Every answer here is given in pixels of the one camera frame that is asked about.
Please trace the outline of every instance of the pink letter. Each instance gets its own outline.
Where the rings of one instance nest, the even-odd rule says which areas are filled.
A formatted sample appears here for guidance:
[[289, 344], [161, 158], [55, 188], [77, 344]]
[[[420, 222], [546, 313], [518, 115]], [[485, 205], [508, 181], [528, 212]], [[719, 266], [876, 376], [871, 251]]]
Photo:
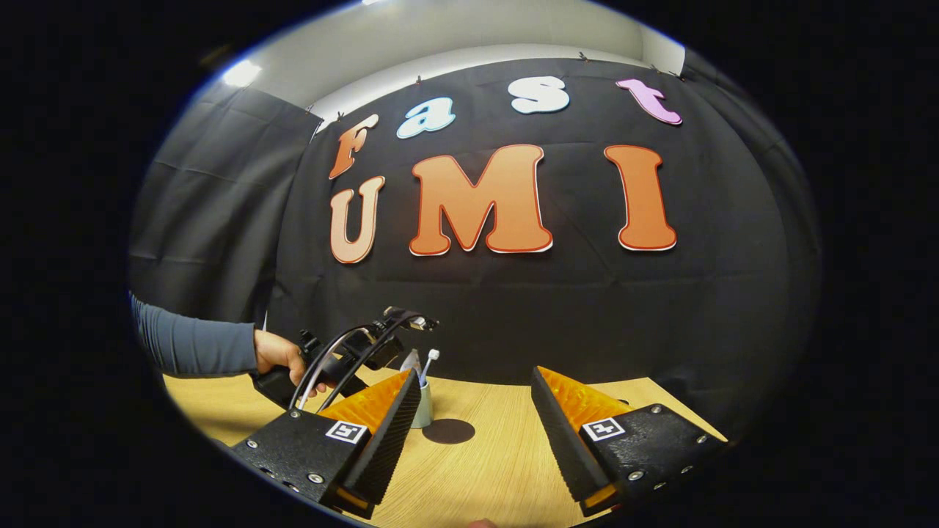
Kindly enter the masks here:
[[669, 123], [670, 125], [682, 124], [681, 116], [674, 112], [669, 112], [662, 106], [662, 103], [658, 101], [665, 99], [662, 92], [654, 88], [649, 88], [639, 79], [626, 79], [625, 81], [617, 83], [616, 86], [629, 90], [629, 93], [633, 94], [633, 97], [636, 98], [636, 102], [639, 103], [639, 106], [650, 116], [655, 117], [663, 123]]

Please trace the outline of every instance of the ceiling light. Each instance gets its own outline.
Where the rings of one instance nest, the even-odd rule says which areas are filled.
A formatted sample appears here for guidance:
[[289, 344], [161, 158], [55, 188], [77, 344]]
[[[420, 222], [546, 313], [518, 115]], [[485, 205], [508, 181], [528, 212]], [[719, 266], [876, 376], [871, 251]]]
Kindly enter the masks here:
[[257, 73], [260, 71], [261, 68], [252, 64], [250, 60], [242, 60], [229, 71], [226, 71], [225, 75], [222, 76], [222, 80], [227, 85], [245, 87], [257, 77]]

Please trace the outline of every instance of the black fabric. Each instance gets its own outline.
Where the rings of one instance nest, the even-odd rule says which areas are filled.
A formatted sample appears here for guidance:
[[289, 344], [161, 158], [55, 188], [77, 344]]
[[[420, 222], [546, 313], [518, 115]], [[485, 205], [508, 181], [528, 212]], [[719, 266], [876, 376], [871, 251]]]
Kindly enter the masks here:
[[215, 83], [198, 93], [138, 195], [129, 274], [140, 300], [260, 326], [281, 215], [321, 121], [249, 87]]
[[[816, 220], [794, 156], [748, 99], [695, 75], [686, 82], [601, 61], [502, 62], [424, 80], [344, 116], [318, 134], [300, 162], [278, 244], [269, 329], [336, 334], [387, 305], [438, 318], [409, 343], [441, 350], [434, 375], [524, 384], [533, 365], [593, 383], [649, 376], [729, 438], [797, 359], [814, 315], [819, 281]], [[522, 115], [506, 87], [554, 75], [569, 105]], [[614, 83], [640, 79], [665, 95], [679, 127], [649, 116]], [[435, 97], [454, 101], [455, 121], [400, 140], [404, 113]], [[328, 174], [339, 135], [366, 117], [353, 166]], [[545, 152], [538, 163], [542, 221], [554, 237], [541, 254], [501, 255], [485, 246], [490, 214], [470, 252], [453, 241], [445, 256], [417, 257], [421, 160], [449, 154], [476, 181], [491, 154], [512, 144]], [[658, 176], [677, 245], [623, 249], [623, 187], [604, 157], [610, 145], [659, 153]], [[348, 237], [359, 233], [358, 188], [381, 175], [374, 247], [345, 265], [330, 250], [330, 199], [356, 191]]]

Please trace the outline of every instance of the human hand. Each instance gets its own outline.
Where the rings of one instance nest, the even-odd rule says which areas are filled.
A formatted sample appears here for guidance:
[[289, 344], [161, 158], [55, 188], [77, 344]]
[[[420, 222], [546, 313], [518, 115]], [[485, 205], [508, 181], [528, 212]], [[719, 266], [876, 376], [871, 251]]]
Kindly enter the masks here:
[[[306, 365], [300, 357], [300, 347], [277, 334], [254, 330], [254, 355], [258, 374], [267, 374], [275, 365], [283, 365], [290, 369], [290, 380], [294, 385], [303, 378]], [[318, 383], [316, 389], [325, 393], [326, 384]]]
[[480, 519], [471, 522], [467, 528], [499, 528], [499, 526], [489, 519]]

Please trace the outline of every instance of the person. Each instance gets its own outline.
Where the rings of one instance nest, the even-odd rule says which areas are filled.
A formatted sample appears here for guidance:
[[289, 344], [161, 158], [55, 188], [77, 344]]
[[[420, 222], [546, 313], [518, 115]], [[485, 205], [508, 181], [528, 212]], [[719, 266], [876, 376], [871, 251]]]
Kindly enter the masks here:
[[[306, 365], [300, 347], [255, 328], [254, 323], [190, 318], [144, 303], [132, 292], [128, 295], [137, 338], [164, 374], [174, 378], [267, 374], [275, 365], [283, 365], [290, 369], [294, 385], [303, 377]], [[326, 383], [316, 385], [320, 393], [326, 388]]]

